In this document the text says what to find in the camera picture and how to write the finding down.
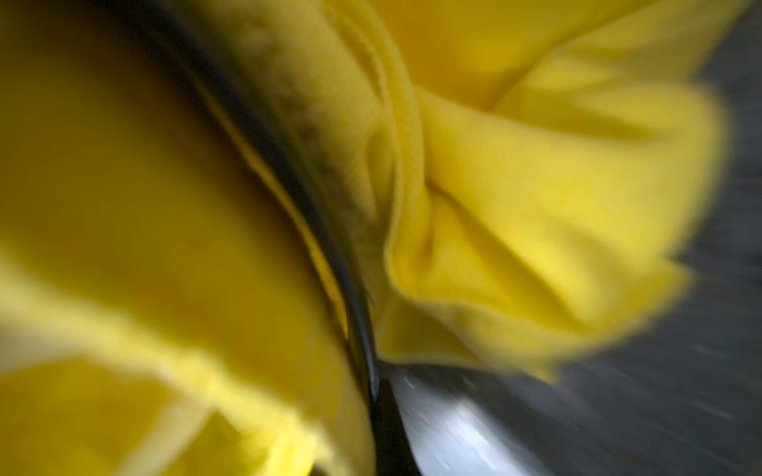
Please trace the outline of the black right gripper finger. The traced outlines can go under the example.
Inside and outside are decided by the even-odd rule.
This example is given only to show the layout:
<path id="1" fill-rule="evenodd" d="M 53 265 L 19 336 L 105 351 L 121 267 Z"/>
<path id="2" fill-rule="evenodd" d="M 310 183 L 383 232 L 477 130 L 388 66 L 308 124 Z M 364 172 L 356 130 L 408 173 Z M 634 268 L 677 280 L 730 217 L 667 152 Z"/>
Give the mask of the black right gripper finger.
<path id="1" fill-rule="evenodd" d="M 391 383 L 380 382 L 379 396 L 371 407 L 377 476 L 421 476 Z"/>

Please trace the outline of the yellow trousers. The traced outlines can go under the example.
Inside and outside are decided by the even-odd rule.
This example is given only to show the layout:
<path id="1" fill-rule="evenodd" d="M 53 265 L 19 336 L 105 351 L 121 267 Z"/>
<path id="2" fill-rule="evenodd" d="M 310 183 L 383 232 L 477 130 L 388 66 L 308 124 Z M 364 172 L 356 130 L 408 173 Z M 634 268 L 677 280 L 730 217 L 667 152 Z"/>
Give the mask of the yellow trousers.
<path id="1" fill-rule="evenodd" d="M 1 471 L 376 475 L 339 292 L 108 1 L 1 5 Z M 746 1 L 271 1 L 377 364 L 552 378 L 672 305 Z"/>

